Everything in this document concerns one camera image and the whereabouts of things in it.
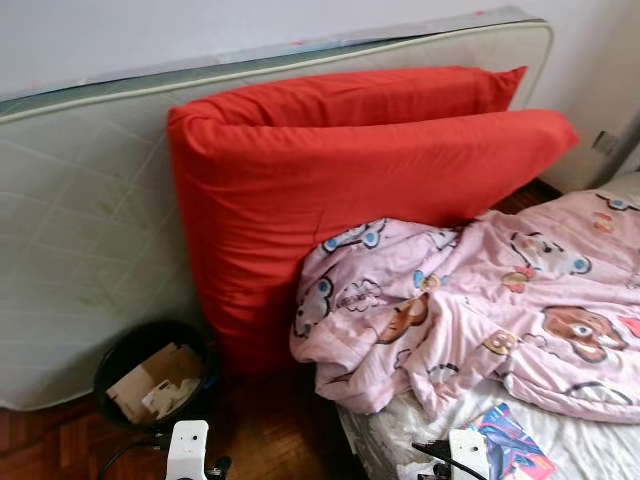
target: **white device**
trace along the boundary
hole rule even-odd
[[[207,480],[204,456],[208,430],[204,420],[184,420],[173,426],[165,480]]]
[[[471,430],[451,430],[449,432],[451,458],[475,470],[484,478],[489,478],[489,458],[484,435]],[[475,480],[467,472],[451,466],[453,480]]]

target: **wall socket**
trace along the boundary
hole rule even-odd
[[[601,131],[591,145],[596,152],[609,155],[618,144],[619,137],[605,130]]]

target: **pink blanket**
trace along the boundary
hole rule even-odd
[[[572,416],[640,422],[640,208],[605,191],[463,230],[383,219],[308,257],[291,351],[356,412],[432,417],[483,378]]]

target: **colorful book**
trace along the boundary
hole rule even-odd
[[[490,480],[545,480],[556,468],[502,403],[469,429],[486,437]]]

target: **black trash bin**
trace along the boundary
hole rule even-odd
[[[107,390],[147,358],[169,343],[188,345],[202,363],[203,375],[191,396],[177,409],[153,424],[134,425]],[[201,334],[192,326],[175,320],[163,320],[141,325],[122,337],[109,350],[96,371],[93,393],[98,408],[111,422],[132,430],[170,432],[179,420],[204,419],[213,410],[214,390],[220,376],[219,357],[210,351]]]

